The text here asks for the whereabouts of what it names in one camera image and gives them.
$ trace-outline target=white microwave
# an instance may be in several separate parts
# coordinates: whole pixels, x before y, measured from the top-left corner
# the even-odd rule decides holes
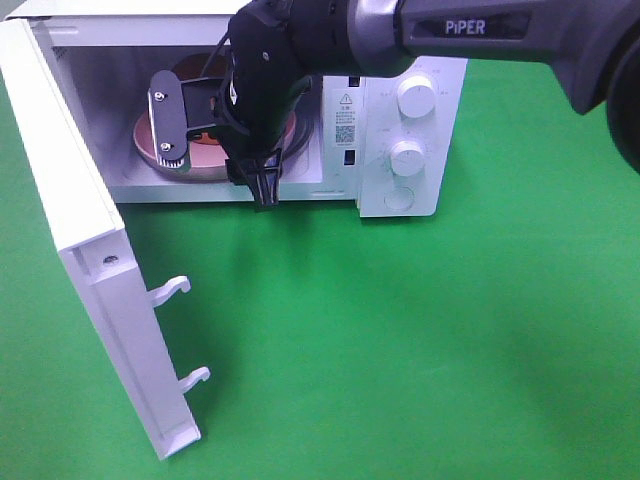
[[[209,371],[176,377],[154,308],[189,281],[147,289],[115,203],[252,200],[223,165],[168,175],[137,135],[154,73],[209,53],[244,3],[29,0],[0,23],[0,68],[56,248],[160,458],[200,438],[184,393]],[[466,64],[423,57],[392,79],[315,78],[280,199],[433,214]]]

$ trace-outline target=open microwave door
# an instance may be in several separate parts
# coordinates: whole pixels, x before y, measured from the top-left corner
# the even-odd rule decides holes
[[[186,277],[148,291],[125,226],[54,74],[23,19],[0,23],[0,68],[53,240],[160,458],[200,438],[184,398],[206,367],[179,380],[154,308]]]

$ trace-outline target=white knob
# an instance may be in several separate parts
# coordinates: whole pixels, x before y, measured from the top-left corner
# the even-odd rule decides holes
[[[436,88],[425,75],[413,75],[398,88],[398,106],[403,115],[421,118],[436,108]]]
[[[391,149],[391,170],[401,177],[417,175],[426,161],[424,148],[417,142],[406,140]]]

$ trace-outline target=green background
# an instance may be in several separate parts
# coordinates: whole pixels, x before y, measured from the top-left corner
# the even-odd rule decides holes
[[[546,67],[471,64],[432,218],[120,207],[149,288],[191,278],[178,374],[213,374],[164,462],[0,112],[1,478],[640,478],[640,178]]]

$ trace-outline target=screw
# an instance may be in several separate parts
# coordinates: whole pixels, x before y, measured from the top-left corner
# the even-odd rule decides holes
[[[116,257],[115,255],[109,255],[108,257],[105,257],[105,259],[102,261],[102,263],[104,263],[105,265],[113,265],[113,264],[117,263],[118,260],[120,260],[120,259],[118,257]]]

